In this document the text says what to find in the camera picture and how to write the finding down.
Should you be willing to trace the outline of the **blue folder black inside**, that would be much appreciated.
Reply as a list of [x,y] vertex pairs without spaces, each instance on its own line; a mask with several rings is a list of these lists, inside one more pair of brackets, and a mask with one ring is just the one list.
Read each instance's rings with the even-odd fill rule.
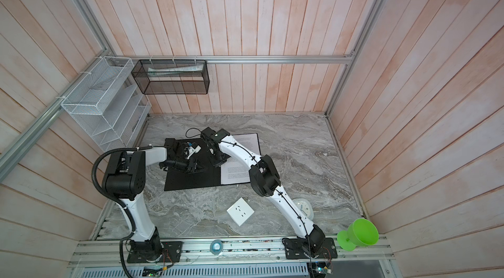
[[201,147],[201,150],[197,154],[194,154],[194,156],[201,165],[205,166],[205,171],[199,174],[186,174],[177,170],[170,170],[166,172],[165,191],[225,186],[220,183],[221,166],[214,167],[211,164],[213,152],[208,148],[203,139],[201,139],[200,134],[181,141],[198,144]]

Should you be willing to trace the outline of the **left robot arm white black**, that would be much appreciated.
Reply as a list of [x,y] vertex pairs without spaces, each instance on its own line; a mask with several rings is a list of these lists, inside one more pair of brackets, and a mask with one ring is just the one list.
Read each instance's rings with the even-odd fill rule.
[[102,195],[121,208],[127,221],[130,234],[124,241],[129,243],[129,263],[155,263],[167,256],[167,248],[148,216],[144,201],[147,166],[159,164],[166,171],[195,173],[203,169],[196,160],[196,154],[201,150],[197,143],[182,145],[177,140],[168,139],[163,147],[111,149],[96,160],[94,166],[104,158],[110,158],[102,182],[95,181],[94,184]]

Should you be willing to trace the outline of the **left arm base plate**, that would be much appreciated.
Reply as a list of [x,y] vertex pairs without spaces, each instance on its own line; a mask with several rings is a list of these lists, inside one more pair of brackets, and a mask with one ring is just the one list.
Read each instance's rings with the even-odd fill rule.
[[131,242],[127,257],[128,264],[167,262],[177,263],[181,259],[182,241]]

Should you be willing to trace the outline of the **printed paper sheet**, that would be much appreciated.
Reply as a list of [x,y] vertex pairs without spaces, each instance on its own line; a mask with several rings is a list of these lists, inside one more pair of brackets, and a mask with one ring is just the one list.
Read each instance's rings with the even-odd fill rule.
[[[258,133],[237,134],[234,135],[234,139],[253,153],[258,155],[261,154]],[[236,159],[229,158],[227,159],[227,162],[221,166],[220,182],[222,185],[249,183],[250,179],[248,171],[249,169],[245,168],[245,166],[239,163]]]

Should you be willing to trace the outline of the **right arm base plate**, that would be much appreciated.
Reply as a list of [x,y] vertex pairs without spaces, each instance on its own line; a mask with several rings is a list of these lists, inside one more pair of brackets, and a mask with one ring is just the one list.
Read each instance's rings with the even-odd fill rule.
[[282,238],[282,244],[285,249],[285,255],[288,260],[301,260],[301,259],[321,259],[333,260],[338,257],[334,240],[332,238],[325,238],[320,244],[316,244],[315,249],[308,247],[308,241],[302,238],[290,239],[287,237]]

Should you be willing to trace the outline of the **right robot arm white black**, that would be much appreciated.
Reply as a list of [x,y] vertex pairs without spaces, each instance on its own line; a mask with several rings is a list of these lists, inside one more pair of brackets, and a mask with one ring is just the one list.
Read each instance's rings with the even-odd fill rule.
[[200,137],[218,155],[228,155],[248,169],[252,189],[272,202],[284,215],[301,242],[303,253],[309,258],[318,256],[326,239],[325,234],[287,194],[272,158],[250,151],[224,129],[214,131],[207,127],[201,131]]

